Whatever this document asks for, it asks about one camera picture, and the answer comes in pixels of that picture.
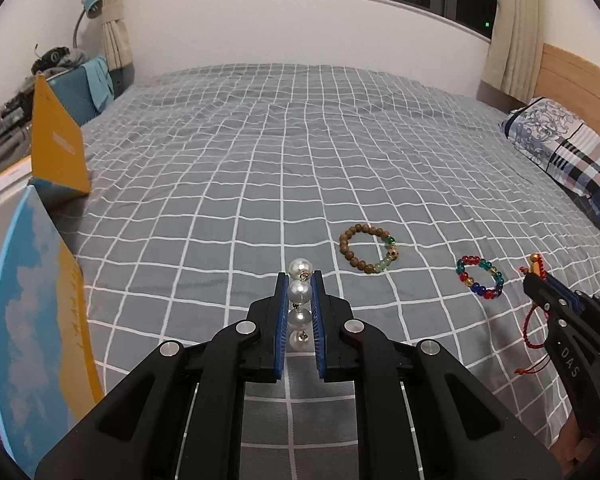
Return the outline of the person's right hand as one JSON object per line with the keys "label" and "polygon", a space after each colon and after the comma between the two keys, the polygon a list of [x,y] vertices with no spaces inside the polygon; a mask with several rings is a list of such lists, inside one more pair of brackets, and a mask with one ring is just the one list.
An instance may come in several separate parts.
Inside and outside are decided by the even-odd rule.
{"label": "person's right hand", "polygon": [[597,442],[585,437],[578,425],[576,416],[570,413],[559,431],[558,439],[550,447],[550,452],[558,460],[562,473],[566,476],[574,467],[584,463],[596,447]]}

